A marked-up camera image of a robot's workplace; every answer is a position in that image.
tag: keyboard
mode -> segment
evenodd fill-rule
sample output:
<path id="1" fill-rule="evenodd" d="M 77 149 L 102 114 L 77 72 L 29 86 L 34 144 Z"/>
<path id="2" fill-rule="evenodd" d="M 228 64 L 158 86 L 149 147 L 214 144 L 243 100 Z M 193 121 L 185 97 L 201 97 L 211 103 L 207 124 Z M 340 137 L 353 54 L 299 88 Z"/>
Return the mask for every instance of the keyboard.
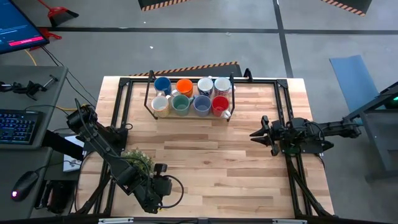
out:
<path id="1" fill-rule="evenodd" d="M 0 110 L 0 144 L 32 144 L 42 112 Z"/>

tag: red mug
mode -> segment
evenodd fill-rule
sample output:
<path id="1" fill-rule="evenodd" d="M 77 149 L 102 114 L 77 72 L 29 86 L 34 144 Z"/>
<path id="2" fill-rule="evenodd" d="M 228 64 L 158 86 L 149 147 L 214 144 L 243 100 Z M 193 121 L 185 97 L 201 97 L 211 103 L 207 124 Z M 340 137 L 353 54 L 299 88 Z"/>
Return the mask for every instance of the red mug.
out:
<path id="1" fill-rule="evenodd" d="M 211 102 L 211 110 L 214 116 L 223 117 L 226 119 L 230 118 L 231 113 L 228 111 L 228 108 L 229 101 L 225 96 L 216 96 Z"/>

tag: gray desk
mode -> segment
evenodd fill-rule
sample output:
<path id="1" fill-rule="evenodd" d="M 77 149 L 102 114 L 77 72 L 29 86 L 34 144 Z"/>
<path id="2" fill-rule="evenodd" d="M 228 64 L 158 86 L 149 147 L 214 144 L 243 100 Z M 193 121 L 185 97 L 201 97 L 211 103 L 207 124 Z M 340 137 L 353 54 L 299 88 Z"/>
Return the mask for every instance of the gray desk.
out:
<path id="1" fill-rule="evenodd" d="M 27 85 L 28 81 L 44 84 L 53 75 L 59 79 L 46 92 L 38 92 L 35 96 L 37 101 L 30 99 L 24 94 L 12 92 L 0 93 L 0 109 L 23 110 L 32 105 L 53 105 L 55 106 L 60 95 L 63 82 L 67 75 L 64 67 L 33 67 L 33 66 L 0 66 L 0 81 L 5 83 L 19 82 Z M 41 111 L 45 114 L 39 127 L 38 135 L 44 135 L 49 125 L 53 107 L 35 107 L 31 110 Z M 29 196 L 21 201 L 11 200 L 11 190 L 19 177 L 27 171 L 36 170 L 46 166 L 52 155 L 52 149 L 41 147 L 38 149 L 0 149 L 0 220 L 12 220 L 29 218 L 43 181 L 45 169 L 40 171 L 40 178 L 37 184 L 30 191 Z"/>

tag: mug rack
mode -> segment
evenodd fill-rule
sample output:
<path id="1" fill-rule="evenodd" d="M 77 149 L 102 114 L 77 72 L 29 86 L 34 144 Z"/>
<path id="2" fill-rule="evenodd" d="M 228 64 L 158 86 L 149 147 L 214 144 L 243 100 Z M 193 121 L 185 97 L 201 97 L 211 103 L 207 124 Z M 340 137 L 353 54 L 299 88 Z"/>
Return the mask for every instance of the mug rack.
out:
<path id="1" fill-rule="evenodd" d="M 182 78 L 187 78 L 187 79 L 191 80 L 192 83 L 198 83 L 199 79 L 201 79 L 203 77 L 168 77 L 168 78 L 170 79 L 171 83 L 173 84 L 173 83 L 177 83 Z M 152 117 L 154 119 L 158 119 L 158 117 L 155 115 L 155 113 L 147 105 L 150 84 L 154 83 L 155 80 L 156 80 L 156 76 L 154 74 L 154 71 L 151 70 L 149 72 L 149 75 L 148 75 L 147 90 L 146 90 L 146 93 L 145 93 L 144 106 L 148 110 L 148 112 L 152 115 Z M 229 76 L 229 80 L 231 82 L 231 86 L 234 86 L 234 73 L 233 72 Z M 229 100 L 230 107 L 231 107 L 231 102 L 232 102 L 232 108 L 229 111 L 231 113 L 231 116 L 228 119 L 226 119 L 227 122 L 230 121 L 230 119 L 232 118 L 233 112 L 235 110 L 235 89 L 233 87 L 231 89 L 232 89 L 232 93 L 229 94 L 229 99 L 228 100 Z M 205 116 L 205 117 L 198 116 L 198 115 L 196 115 L 196 113 L 194 112 L 194 110 L 191 107 L 190 107 L 190 112 L 189 112 L 189 114 L 187 116 L 176 115 L 176 114 L 174 114 L 173 110 L 171 110 L 169 116 L 166 117 L 166 118 L 163 118 L 163 119 L 168 119 L 168 118 L 180 118 L 180 119 L 184 119 L 184 118 L 185 119 L 225 119 L 225 118 L 216 117 L 212 113 L 209 113 L 209 115 Z"/>

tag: orange mug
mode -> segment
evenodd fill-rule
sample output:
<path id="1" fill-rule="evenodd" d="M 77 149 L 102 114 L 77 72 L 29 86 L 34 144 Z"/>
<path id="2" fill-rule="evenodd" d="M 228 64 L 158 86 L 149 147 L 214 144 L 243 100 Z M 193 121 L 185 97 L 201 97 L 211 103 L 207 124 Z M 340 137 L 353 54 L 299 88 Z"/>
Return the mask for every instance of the orange mug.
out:
<path id="1" fill-rule="evenodd" d="M 185 95 L 191 97 L 193 94 L 193 83 L 189 79 L 181 79 L 175 85 L 176 90 L 173 90 L 172 95 Z"/>

